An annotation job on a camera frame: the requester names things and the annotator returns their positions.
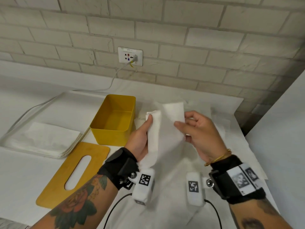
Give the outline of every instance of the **black wrist strap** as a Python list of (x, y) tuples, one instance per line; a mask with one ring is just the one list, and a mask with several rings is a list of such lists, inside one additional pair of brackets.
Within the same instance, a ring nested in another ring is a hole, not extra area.
[(138, 171), (137, 159), (128, 149), (122, 147), (105, 161), (97, 174), (107, 176), (120, 190), (129, 185), (128, 176)]
[(235, 155), (231, 155), (226, 159), (212, 163), (212, 172), (210, 173), (210, 176), (214, 182), (214, 191), (230, 204), (242, 203), (251, 199), (264, 199), (266, 194), (263, 188), (242, 196), (238, 188), (235, 186), (227, 171), (241, 164), (242, 162)]

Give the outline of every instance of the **black wire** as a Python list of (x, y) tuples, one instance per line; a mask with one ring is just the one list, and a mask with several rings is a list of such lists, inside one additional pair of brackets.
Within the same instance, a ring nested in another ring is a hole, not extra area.
[(129, 193), (129, 194), (124, 195), (123, 197), (121, 197), (120, 200), (117, 201), (116, 204), (113, 206), (113, 208), (111, 209), (111, 211), (110, 211), (110, 213), (109, 213), (109, 215), (108, 215), (108, 217), (107, 217), (107, 219), (106, 219), (104, 229), (106, 228), (106, 224), (107, 224), (107, 222), (108, 222), (109, 216), (110, 216), (111, 212), (113, 211), (113, 209), (115, 208), (115, 206), (116, 206), (123, 198), (125, 198), (125, 197), (127, 197), (127, 196), (129, 196), (129, 195), (132, 195), (132, 193)]
[(219, 220), (219, 225), (220, 225), (220, 229), (222, 229), (222, 225), (221, 225), (221, 221), (220, 221), (220, 217), (219, 217), (219, 214), (218, 214), (218, 212), (217, 212), (217, 210), (216, 210), (216, 208), (215, 208), (215, 206), (209, 201), (209, 200), (204, 200), (205, 202), (207, 202), (207, 203), (209, 203), (209, 204), (211, 204), (212, 205), (212, 207), (214, 208), (214, 210), (216, 211), (216, 214), (217, 214), (217, 217), (218, 217), (218, 220)]

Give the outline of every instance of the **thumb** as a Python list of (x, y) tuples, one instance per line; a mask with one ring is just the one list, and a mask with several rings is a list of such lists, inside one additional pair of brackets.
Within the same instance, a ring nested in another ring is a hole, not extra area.
[(181, 121), (175, 121), (174, 126), (183, 134), (194, 135), (196, 128)]
[(143, 131), (143, 132), (147, 132), (149, 127), (152, 125), (153, 123), (153, 116), (150, 114), (147, 118), (147, 120), (143, 123), (143, 125), (141, 125), (141, 127), (139, 127), (138, 130)]

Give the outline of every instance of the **socket plate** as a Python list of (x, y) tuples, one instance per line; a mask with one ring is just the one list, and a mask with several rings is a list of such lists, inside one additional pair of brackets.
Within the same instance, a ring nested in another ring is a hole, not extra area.
[(126, 64), (129, 61), (131, 61), (132, 58), (136, 55), (138, 57), (138, 61), (133, 62), (132, 65), (143, 66), (143, 51), (142, 50), (136, 50), (136, 49), (130, 49), (130, 48), (124, 48), (124, 47), (118, 47), (117, 50), (119, 52), (119, 62), (120, 63)]

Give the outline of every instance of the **white power cord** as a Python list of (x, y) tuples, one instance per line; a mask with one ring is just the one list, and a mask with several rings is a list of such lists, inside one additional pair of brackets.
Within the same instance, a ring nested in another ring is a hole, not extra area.
[[(106, 91), (106, 90), (108, 90), (108, 89), (111, 88), (112, 83), (113, 83), (113, 81), (114, 81), (114, 78), (116, 77), (116, 74), (117, 74), (121, 69), (123, 69), (124, 67), (126, 67), (127, 65), (131, 65), (133, 62), (136, 62), (136, 61), (138, 61), (138, 57), (137, 57), (137, 56), (134, 56), (134, 58), (132, 59), (132, 61), (128, 62), (127, 64), (125, 64), (124, 66), (122, 66), (120, 69), (118, 69), (118, 70), (116, 71), (115, 75), (113, 76), (112, 80), (111, 80), (111, 83), (110, 83), (109, 88), (97, 89), (97, 90), (75, 89), (75, 90), (72, 90), (72, 91), (75, 91), (75, 92), (80, 92), (80, 91), (83, 91), (83, 92), (99, 92), (99, 91)], [(33, 108), (36, 108), (36, 107), (38, 107), (38, 106), (43, 106), (43, 105), (45, 105), (45, 104), (51, 102), (52, 100), (54, 100), (57, 96), (54, 96), (54, 97), (52, 97), (51, 99), (49, 99), (49, 100), (47, 100), (47, 101), (45, 101), (45, 102), (43, 102), (43, 103), (41, 103), (41, 104), (38, 104), (38, 105), (36, 105), (36, 106), (34, 106), (34, 107), (29, 108), (28, 110), (26, 110), (25, 113), (23, 113), (23, 114), (15, 121), (15, 123), (13, 123), (13, 125), (9, 128), (9, 130), (8, 130), (3, 136), (5, 136), (6, 134), (8, 134), (10, 131), (12, 131), (12, 130), (15, 128), (15, 126), (21, 121), (21, 119), (22, 119), (29, 111), (31, 111)]]

